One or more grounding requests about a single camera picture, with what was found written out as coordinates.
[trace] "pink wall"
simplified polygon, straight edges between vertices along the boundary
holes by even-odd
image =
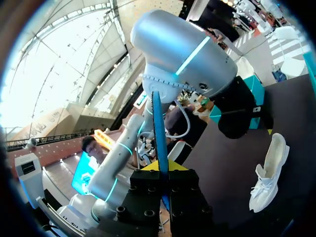
[[[39,158],[41,166],[48,166],[59,161],[60,159],[72,156],[74,153],[81,152],[81,141],[83,138],[84,137],[79,137],[66,141],[60,141],[50,143],[47,145],[37,146],[35,151],[23,149],[14,152],[9,152],[7,154],[7,158],[10,166],[12,167],[11,171],[13,177],[18,178],[14,165],[14,159],[16,157],[20,157],[33,152]]]

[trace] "blue led light strip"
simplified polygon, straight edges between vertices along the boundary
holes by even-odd
[[[141,133],[141,131],[142,131],[144,125],[145,125],[145,121],[143,121],[142,125],[140,126],[140,128],[139,128],[139,130],[138,130],[138,133],[137,133],[138,135]]]
[[[133,152],[131,151],[131,149],[128,148],[126,145],[124,145],[123,143],[118,143],[118,144],[121,145],[122,147],[125,147],[125,148],[130,152],[131,155],[133,154]]]
[[[105,202],[107,202],[109,200],[109,198],[110,198],[111,194],[113,193],[113,190],[114,190],[115,185],[117,184],[117,182],[118,182],[118,179],[115,179],[114,184],[113,184],[113,186],[111,188],[111,191],[109,192],[109,195],[108,195],[107,199],[105,199]]]
[[[153,113],[149,111],[149,109],[147,108],[146,105],[145,105],[145,107],[146,107],[147,112],[148,112],[150,115],[153,115]]]
[[[184,61],[184,63],[179,67],[179,69],[176,72],[176,75],[178,76],[185,67],[192,61],[192,59],[198,54],[198,52],[206,45],[206,43],[209,41],[210,37],[207,36],[203,41],[193,50],[193,52],[189,55],[189,57]]]

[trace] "display screen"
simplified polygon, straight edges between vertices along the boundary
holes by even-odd
[[[72,187],[80,194],[89,194],[86,186],[89,184],[91,176],[98,168],[98,163],[94,157],[89,157],[86,152],[83,152],[78,162]]]

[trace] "teal box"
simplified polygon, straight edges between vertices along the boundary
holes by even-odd
[[[310,78],[311,78],[311,83],[312,83],[312,86],[313,86],[314,94],[316,96],[316,79],[315,79],[315,76],[316,76],[316,61],[315,61],[315,58],[314,58],[312,52],[305,53],[303,55],[303,57],[304,57],[304,60],[306,62],[308,73],[309,73]]]
[[[253,75],[251,77],[246,78],[243,81],[246,83],[246,85],[248,86],[248,88],[250,89],[252,94],[254,95],[255,100],[256,100],[256,104],[263,105],[263,100],[265,97],[265,89],[261,85],[257,76]],[[209,115],[211,120],[218,123],[219,119],[221,118],[221,115],[222,115],[221,111],[214,105],[214,107]],[[259,126],[259,122],[260,122],[260,118],[253,118],[250,122],[249,128],[250,129],[257,129]]]

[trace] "white sneaker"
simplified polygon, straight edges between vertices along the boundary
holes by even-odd
[[[258,182],[251,191],[249,209],[259,212],[266,208],[277,194],[277,181],[285,164],[290,147],[286,145],[284,137],[275,133],[266,155],[264,168],[260,164],[256,167]]]

